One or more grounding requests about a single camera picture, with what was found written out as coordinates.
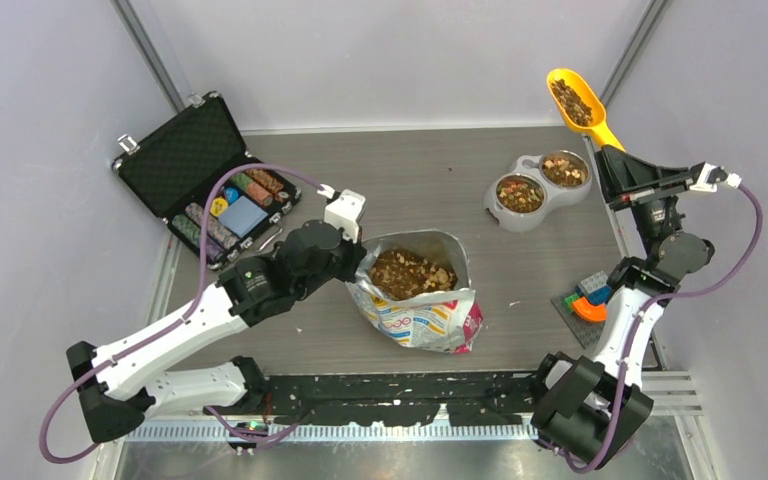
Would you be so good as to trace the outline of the yellow plastic scoop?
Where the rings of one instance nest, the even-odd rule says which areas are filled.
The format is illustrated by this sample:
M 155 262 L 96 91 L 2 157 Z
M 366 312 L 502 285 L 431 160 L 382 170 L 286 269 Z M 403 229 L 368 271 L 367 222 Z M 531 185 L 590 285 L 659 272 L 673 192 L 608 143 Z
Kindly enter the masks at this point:
M 571 130 L 589 136 L 599 148 L 625 150 L 608 126 L 604 105 L 579 73 L 567 68 L 553 69 L 547 74 L 546 85 Z

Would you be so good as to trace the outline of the cat food bag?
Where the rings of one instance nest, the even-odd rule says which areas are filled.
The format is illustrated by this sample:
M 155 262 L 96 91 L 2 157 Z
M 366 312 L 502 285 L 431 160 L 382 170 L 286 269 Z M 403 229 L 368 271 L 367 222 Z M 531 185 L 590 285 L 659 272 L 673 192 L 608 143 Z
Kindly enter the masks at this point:
M 373 237 L 363 242 L 367 255 L 348 291 L 365 319 L 402 347 L 463 354 L 484 321 L 471 285 L 469 260 L 463 244 L 441 230 L 419 230 Z M 405 301 L 388 298 L 372 283 L 369 270 L 390 248 L 410 250 L 431 262 L 451 268 L 458 280 L 452 291 L 425 293 Z

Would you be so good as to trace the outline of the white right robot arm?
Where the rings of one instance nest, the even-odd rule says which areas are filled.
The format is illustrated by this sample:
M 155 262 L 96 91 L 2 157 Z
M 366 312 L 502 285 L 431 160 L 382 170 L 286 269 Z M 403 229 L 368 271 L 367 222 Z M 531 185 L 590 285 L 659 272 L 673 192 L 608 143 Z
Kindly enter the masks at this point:
M 595 165 L 607 207 L 631 212 L 646 255 L 623 258 L 609 274 L 612 293 L 594 351 L 547 355 L 530 385 L 539 440 L 580 474 L 604 467 L 651 415 L 654 402 L 642 390 L 651 332 L 684 277 L 715 253 L 710 241 L 685 232 L 678 197 L 713 193 L 728 177 L 710 163 L 662 167 L 613 146 L 596 153 Z

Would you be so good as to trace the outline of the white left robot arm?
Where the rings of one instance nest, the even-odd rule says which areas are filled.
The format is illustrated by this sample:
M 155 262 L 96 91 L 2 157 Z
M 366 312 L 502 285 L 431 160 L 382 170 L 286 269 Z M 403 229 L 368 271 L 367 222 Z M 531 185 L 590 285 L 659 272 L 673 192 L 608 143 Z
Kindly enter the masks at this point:
M 212 368 L 173 371 L 199 350 L 288 312 L 331 280 L 352 282 L 360 241 L 323 221 L 291 231 L 271 252 L 237 261 L 191 302 L 112 344 L 66 351 L 93 442 L 123 437 L 156 415 L 235 406 L 258 412 L 267 389 L 256 362 L 238 356 Z

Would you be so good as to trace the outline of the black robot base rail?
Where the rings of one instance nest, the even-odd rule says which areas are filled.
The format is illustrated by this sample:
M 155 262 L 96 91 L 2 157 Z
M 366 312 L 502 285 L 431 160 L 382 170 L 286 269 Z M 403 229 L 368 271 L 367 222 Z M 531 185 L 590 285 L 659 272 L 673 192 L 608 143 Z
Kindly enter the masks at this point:
M 426 426 L 439 414 L 456 427 L 506 426 L 534 411 L 533 383 L 527 371 L 276 375 L 230 412 L 315 426 Z

